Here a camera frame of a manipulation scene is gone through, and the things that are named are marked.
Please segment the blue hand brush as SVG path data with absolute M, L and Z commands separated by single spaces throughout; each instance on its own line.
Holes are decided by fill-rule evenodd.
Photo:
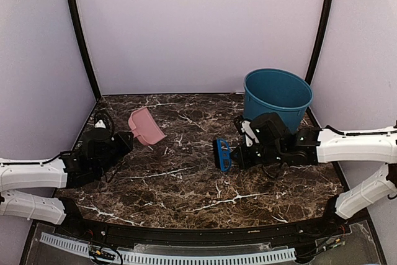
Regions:
M 230 147 L 226 140 L 222 138 L 216 138 L 212 141 L 212 148 L 216 168 L 225 173 L 228 172 L 233 166 L 237 167 L 237 162 L 230 158 L 230 153 L 236 147 Z

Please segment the pink plastic dustpan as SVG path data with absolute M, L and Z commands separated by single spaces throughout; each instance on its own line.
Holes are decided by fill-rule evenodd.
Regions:
M 133 136 L 144 146 L 155 145 L 166 137 L 147 107 L 134 110 L 130 114 L 128 125 Z

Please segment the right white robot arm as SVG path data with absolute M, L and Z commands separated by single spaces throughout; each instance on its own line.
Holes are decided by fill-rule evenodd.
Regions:
M 303 128 L 292 133 L 275 112 L 264 113 L 254 120 L 242 116 L 234 125 L 245 139 L 231 152 L 231 159 L 243 168 L 272 164 L 309 165 L 336 161 L 377 161 L 382 165 L 353 189 L 335 195 L 326 204 L 316 230 L 330 236 L 341 221 L 353 217 L 376 201 L 396 198 L 396 127 L 375 130 L 340 131 Z

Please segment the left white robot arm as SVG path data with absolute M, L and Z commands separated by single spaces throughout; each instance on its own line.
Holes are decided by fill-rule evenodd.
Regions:
M 100 180 L 133 149 L 132 132 L 112 133 L 94 128 L 81 146 L 54 158 L 1 160 L 1 215 L 41 220 L 63 227 L 73 237 L 87 233 L 87 223 L 73 200 L 47 198 L 24 192 L 37 187 L 75 189 Z

